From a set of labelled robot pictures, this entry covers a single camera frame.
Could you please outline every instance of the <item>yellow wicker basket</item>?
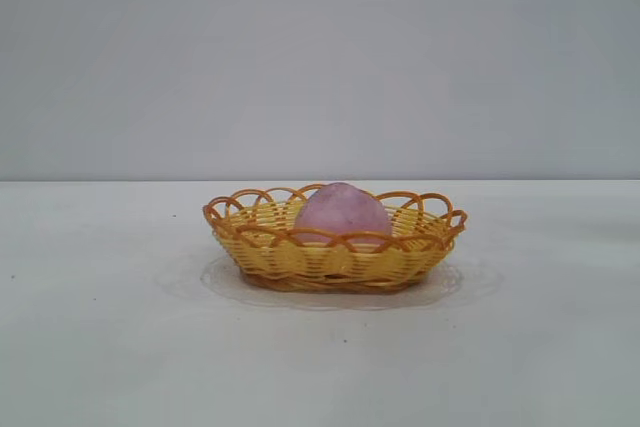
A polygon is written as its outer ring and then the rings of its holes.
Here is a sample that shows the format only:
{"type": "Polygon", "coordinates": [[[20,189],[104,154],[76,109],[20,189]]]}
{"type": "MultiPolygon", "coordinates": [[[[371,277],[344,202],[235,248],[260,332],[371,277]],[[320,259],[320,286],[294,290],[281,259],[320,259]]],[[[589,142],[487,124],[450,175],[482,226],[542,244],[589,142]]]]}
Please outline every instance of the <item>yellow wicker basket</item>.
{"type": "Polygon", "coordinates": [[[389,213],[392,236],[294,229],[296,215],[323,185],[311,184],[299,190],[246,189],[230,197],[217,197],[204,206],[214,236],[247,282],[279,291],[397,292],[422,281],[451,252],[454,239],[464,230],[467,215],[453,210],[445,196],[411,192],[375,196],[389,213]],[[426,210],[425,204],[433,200],[444,204],[443,215],[426,210]],[[331,240],[303,243],[295,237],[300,233],[317,233],[331,240]],[[383,242],[350,242],[363,236],[383,242]]]}

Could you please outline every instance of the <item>gray wall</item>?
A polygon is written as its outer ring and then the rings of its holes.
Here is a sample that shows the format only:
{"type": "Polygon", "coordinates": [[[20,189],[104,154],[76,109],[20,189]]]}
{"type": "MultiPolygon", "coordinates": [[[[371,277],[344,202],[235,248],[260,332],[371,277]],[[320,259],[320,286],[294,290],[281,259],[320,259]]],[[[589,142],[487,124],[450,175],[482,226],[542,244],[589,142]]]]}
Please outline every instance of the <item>gray wall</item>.
{"type": "Polygon", "coordinates": [[[639,178],[639,3],[0,0],[0,178],[639,178]]]}

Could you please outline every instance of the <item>basket rim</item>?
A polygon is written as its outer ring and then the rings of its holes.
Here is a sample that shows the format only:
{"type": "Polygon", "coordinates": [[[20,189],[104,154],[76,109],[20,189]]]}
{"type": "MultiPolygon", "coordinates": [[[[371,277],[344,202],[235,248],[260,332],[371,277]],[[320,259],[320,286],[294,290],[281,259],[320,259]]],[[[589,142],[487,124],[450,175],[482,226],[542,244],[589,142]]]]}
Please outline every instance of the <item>basket rim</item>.
{"type": "Polygon", "coordinates": [[[247,243],[249,246],[253,248],[259,248],[258,245],[255,244],[248,236],[242,235],[245,232],[260,232],[264,234],[269,234],[273,236],[273,241],[271,242],[270,247],[276,247],[282,242],[290,242],[294,244],[296,247],[313,247],[313,248],[327,248],[332,249],[338,245],[344,246],[351,252],[360,252],[357,247],[357,243],[352,243],[349,240],[353,238],[378,238],[382,240],[382,243],[376,247],[374,250],[369,253],[381,253],[385,250],[395,247],[404,252],[415,251],[408,247],[407,243],[411,241],[426,241],[426,245],[423,249],[418,251],[426,251],[432,250],[433,244],[437,244],[438,247],[442,250],[447,250],[448,247],[451,246],[454,239],[465,230],[465,222],[467,220],[467,214],[463,210],[454,210],[453,204],[451,201],[444,195],[431,192],[424,194],[417,194],[410,191],[390,191],[384,192],[378,195],[374,195],[371,192],[367,192],[372,195],[376,199],[383,202],[386,199],[390,198],[406,198],[408,200],[405,201],[403,205],[400,207],[385,205],[386,208],[390,208],[396,211],[394,215],[398,215],[402,211],[412,210],[418,211],[419,213],[423,213],[425,216],[430,217],[431,222],[442,222],[446,229],[445,235],[438,236],[435,234],[429,233],[418,233],[412,235],[404,235],[404,236],[393,236],[388,234],[383,234],[380,232],[368,232],[368,231],[357,231],[357,232],[348,232],[345,234],[335,234],[332,232],[324,231],[321,229],[295,229],[295,228],[275,228],[265,225],[258,225],[255,221],[252,223],[251,218],[246,220],[240,225],[235,225],[231,220],[237,219],[238,217],[251,215],[253,212],[253,218],[255,219],[256,209],[261,206],[270,207],[270,208],[278,208],[279,206],[287,205],[289,203],[295,201],[303,201],[306,202],[308,197],[307,193],[316,191],[321,187],[327,184],[323,183],[314,183],[309,184],[301,189],[293,189],[291,187],[273,187],[267,190],[260,189],[242,189],[230,196],[219,196],[212,199],[209,203],[203,206],[202,211],[207,223],[213,228],[214,233],[220,235],[222,233],[226,233],[228,236],[241,240],[247,243]],[[277,201],[271,195],[273,192],[286,192],[290,194],[287,200],[277,201]],[[244,205],[240,202],[239,199],[243,197],[255,197],[255,200],[252,205],[244,205]],[[426,200],[440,200],[442,201],[446,208],[447,212],[441,216],[437,216],[435,214],[431,214],[424,209],[424,203],[426,200]],[[221,213],[217,210],[217,207],[224,206],[224,212],[221,213]],[[231,207],[235,207],[237,209],[236,212],[231,212],[231,207]],[[296,238],[298,234],[317,234],[321,235],[327,239],[329,239],[326,243],[323,242],[303,242],[296,238]]]}

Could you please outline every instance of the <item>oval basket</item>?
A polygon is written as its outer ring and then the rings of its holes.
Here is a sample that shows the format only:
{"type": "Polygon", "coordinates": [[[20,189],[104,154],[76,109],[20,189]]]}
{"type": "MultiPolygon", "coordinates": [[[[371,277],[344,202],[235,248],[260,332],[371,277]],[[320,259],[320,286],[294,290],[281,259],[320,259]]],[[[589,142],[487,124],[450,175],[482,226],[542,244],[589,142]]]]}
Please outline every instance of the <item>oval basket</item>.
{"type": "Polygon", "coordinates": [[[398,191],[374,195],[392,221],[391,236],[294,229],[296,215],[323,185],[298,190],[246,189],[217,197],[203,207],[214,236],[247,282],[279,291],[397,292],[421,282],[451,252],[455,238],[465,228],[466,213],[454,210],[445,196],[398,191]],[[444,204],[444,214],[427,210],[427,204],[434,201],[444,204]],[[303,243],[296,238],[301,233],[320,234],[329,240],[303,243]],[[363,237],[382,242],[351,241],[363,237]]]}

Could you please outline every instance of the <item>pink ball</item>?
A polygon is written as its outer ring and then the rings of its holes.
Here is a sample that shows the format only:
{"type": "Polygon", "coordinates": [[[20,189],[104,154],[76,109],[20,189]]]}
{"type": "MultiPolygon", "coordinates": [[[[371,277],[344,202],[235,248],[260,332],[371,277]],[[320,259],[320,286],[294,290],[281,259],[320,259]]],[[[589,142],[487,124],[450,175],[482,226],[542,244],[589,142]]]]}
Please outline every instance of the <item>pink ball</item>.
{"type": "MultiPolygon", "coordinates": [[[[296,217],[294,228],[319,229],[333,234],[376,232],[391,235],[389,215],[380,202],[367,192],[344,182],[325,185],[307,200],[296,217]]],[[[303,242],[327,242],[330,238],[317,234],[297,234],[303,242]]],[[[375,237],[350,239],[352,243],[379,245],[375,237]]]]}

